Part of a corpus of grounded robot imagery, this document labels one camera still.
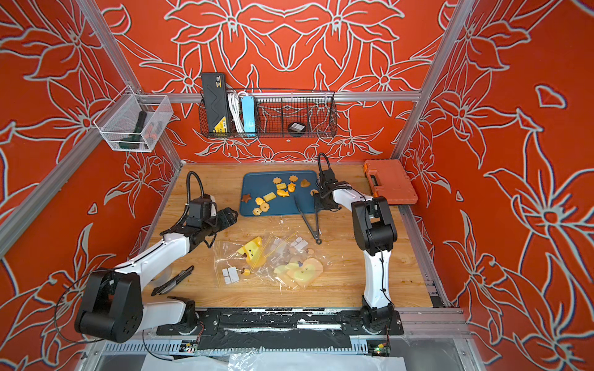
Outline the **bag with cream bear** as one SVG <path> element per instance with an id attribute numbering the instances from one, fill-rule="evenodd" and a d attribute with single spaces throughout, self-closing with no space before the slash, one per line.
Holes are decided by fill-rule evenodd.
<path id="1" fill-rule="evenodd" d="M 269 261 L 272 278 L 292 290 L 306 289 L 331 266 L 330 260 L 316 250 L 287 254 Z"/>

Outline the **dark blue tray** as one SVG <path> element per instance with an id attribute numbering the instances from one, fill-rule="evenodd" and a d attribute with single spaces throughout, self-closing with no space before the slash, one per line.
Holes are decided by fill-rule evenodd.
<path id="1" fill-rule="evenodd" d="M 248 173 L 241 187 L 246 217 L 314 214 L 317 174 L 311 170 Z"/>

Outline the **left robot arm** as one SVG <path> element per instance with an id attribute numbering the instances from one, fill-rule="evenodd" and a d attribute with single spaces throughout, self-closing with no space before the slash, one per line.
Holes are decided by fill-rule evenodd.
<path id="1" fill-rule="evenodd" d="M 161 232 L 161 241 L 113 269 L 90 273 L 74 329 L 81 335 L 125 343 L 133 335 L 159 326 L 191 333 L 198 325 L 192 299 L 168 297 L 144 303 L 145 287 L 173 262 L 200 244 L 211 246 L 219 232 L 238 221 L 238 212 L 218 207 L 213 196 L 202 192 L 187 196 L 182 216 Z"/>

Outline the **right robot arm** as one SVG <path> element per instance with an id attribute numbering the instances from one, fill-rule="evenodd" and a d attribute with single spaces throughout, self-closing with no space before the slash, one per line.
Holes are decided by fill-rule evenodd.
<path id="1" fill-rule="evenodd" d="M 317 165 L 315 213 L 341 209 L 351 212 L 354 239 L 364 256 L 361 321 L 366 330 L 379 332 L 390 326 L 394 315 L 389 293 L 389 261 L 398 232 L 388 201 L 383 196 L 365 195 L 349 182 L 338 180 L 326 154 L 317 156 Z"/>

